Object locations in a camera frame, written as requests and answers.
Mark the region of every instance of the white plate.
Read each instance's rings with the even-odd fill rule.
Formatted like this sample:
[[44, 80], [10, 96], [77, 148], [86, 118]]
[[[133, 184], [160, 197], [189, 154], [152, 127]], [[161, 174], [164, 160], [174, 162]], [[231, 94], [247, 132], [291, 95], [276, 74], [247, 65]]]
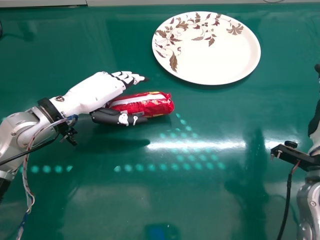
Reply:
[[153, 35], [152, 49], [169, 73], [202, 85], [241, 80], [256, 68], [261, 56], [259, 41], [247, 26], [208, 11], [166, 20]]

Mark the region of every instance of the green surface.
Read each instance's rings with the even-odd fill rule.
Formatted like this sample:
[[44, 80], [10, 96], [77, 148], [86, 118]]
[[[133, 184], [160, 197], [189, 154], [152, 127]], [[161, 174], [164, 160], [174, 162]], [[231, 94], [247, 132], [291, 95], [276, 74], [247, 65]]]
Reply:
[[[208, 87], [162, 69], [151, 51], [153, 33], [190, 11], [247, 25], [261, 44], [256, 70], [237, 83]], [[276, 239], [291, 166], [271, 162], [269, 150], [285, 140], [299, 142], [302, 151], [312, 144], [319, 12], [320, 4], [0, 10], [6, 34], [0, 117], [64, 94], [98, 71], [148, 76], [127, 94], [163, 91], [175, 103], [170, 116], [136, 127], [84, 118], [76, 126], [78, 146], [57, 142], [33, 153], [28, 176], [36, 203], [23, 239], [144, 240], [155, 225], [169, 226], [179, 240]], [[296, 236], [295, 197], [303, 181], [298, 170], [284, 240]], [[0, 206], [0, 239], [15, 239], [25, 210], [18, 176]]]

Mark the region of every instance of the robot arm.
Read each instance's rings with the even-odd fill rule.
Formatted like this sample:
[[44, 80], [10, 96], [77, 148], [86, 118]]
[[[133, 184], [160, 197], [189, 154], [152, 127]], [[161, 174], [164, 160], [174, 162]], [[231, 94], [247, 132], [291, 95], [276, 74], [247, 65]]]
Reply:
[[[128, 126], [146, 122], [147, 119], [144, 117], [130, 116], [104, 108], [107, 102], [122, 94], [128, 87], [146, 80], [144, 76], [130, 71], [112, 74], [97, 72], [72, 87], [64, 96], [44, 98], [38, 101], [39, 106], [5, 118], [0, 125], [0, 202], [24, 158], [20, 156], [10, 162], [6, 160], [24, 153], [33, 135], [39, 130], [58, 120], [80, 114], [91, 114], [95, 123], [103, 124]], [[72, 128], [74, 123], [66, 121], [43, 130], [34, 145], [43, 143], [57, 132], [75, 145], [73, 135], [77, 132]]]

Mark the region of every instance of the red package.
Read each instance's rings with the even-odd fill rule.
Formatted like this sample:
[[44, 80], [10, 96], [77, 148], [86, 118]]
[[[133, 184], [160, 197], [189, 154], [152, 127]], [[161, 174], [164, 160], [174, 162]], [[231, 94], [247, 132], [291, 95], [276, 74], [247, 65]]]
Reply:
[[151, 118], [170, 114], [174, 110], [174, 103], [170, 93], [151, 91], [117, 97], [105, 107], [125, 114]]

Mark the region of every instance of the wire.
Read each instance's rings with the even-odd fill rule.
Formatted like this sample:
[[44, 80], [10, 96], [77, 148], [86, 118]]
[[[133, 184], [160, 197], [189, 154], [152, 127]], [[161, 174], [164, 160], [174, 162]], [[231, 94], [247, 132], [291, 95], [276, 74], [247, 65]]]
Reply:
[[11, 161], [13, 161], [13, 160], [16, 160], [16, 159], [18, 159], [18, 158], [20, 158], [20, 157], [23, 157], [24, 155], [27, 155], [27, 154], [30, 154], [30, 153], [32, 153], [32, 152], [35, 152], [35, 151], [37, 151], [37, 150], [39, 150], [39, 149], [42, 149], [42, 148], [44, 148], [45, 146], [48, 146], [49, 144], [52, 144], [52, 143], [58, 138], [58, 136], [59, 136], [59, 133], [58, 133], [53, 139], [51, 139], [51, 140], [49, 140], [49, 141], [47, 141], [47, 142], [45, 142], [45, 143], [43, 143], [43, 144], [41, 144], [41, 145], [39, 145], [39, 146], [36, 146], [36, 147], [30, 149], [29, 151], [24, 151], [24, 152], [19, 153], [19, 154], [15, 155], [15, 156], [9, 157], [8, 159], [0, 162], [0, 166], [4, 165], [4, 164], [6, 164], [6, 163], [9, 163], [9, 162], [11, 162]]
[[[58, 121], [55, 121], [54, 123], [51, 123], [50, 125], [46, 126], [46, 127], [43, 127], [41, 128], [40, 130], [38, 130], [33, 136], [32, 138], [30, 139], [29, 143], [28, 143], [28, 146], [26, 148], [27, 151], [30, 151], [32, 149], [32, 146], [37, 138], [37, 136], [44, 130], [46, 129], [50, 129], [50, 128], [53, 128], [61, 123], [64, 123], [64, 122], [67, 122], [67, 121], [71, 121], [72, 119], [78, 119], [78, 116], [77, 115], [72, 115], [72, 116], [69, 116], [67, 118], [64, 118], [64, 119], [60, 119]], [[24, 157], [24, 160], [23, 160], [23, 169], [22, 169], [22, 182], [23, 182], [23, 187], [24, 187], [24, 190], [25, 190], [25, 196], [26, 196], [26, 205], [28, 207], [28, 209], [26, 210], [25, 214], [24, 214], [24, 217], [21, 221], [21, 224], [19, 226], [19, 231], [18, 231], [18, 234], [16, 236], [16, 240], [20, 240], [21, 237], [22, 237], [22, 234], [24, 232], [24, 228], [25, 228], [25, 223], [27, 221], [27, 217], [28, 215], [31, 213], [31, 210], [32, 210], [32, 206], [35, 204], [36, 202], [36, 198], [35, 198], [35, 195], [31, 192], [30, 188], [29, 188], [29, 184], [28, 184], [28, 179], [27, 179], [27, 167], [28, 167], [28, 160], [29, 160], [29, 153], [27, 153]]]
[[286, 226], [287, 218], [288, 218], [289, 206], [290, 206], [291, 179], [292, 179], [292, 175], [297, 170], [299, 164], [300, 164], [300, 160], [296, 163], [295, 166], [293, 166], [293, 168], [291, 169], [291, 172], [288, 175], [288, 180], [286, 182], [286, 199], [285, 199], [284, 214], [283, 214], [281, 228], [280, 228], [280, 231], [279, 231], [279, 234], [278, 234], [278, 237], [276, 238], [276, 240], [281, 240], [282, 235], [285, 230], [285, 226]]
[[2, 23], [1, 23], [1, 21], [0, 21], [0, 38], [1, 38], [1, 36], [2, 36], [2, 33], [3, 33]]

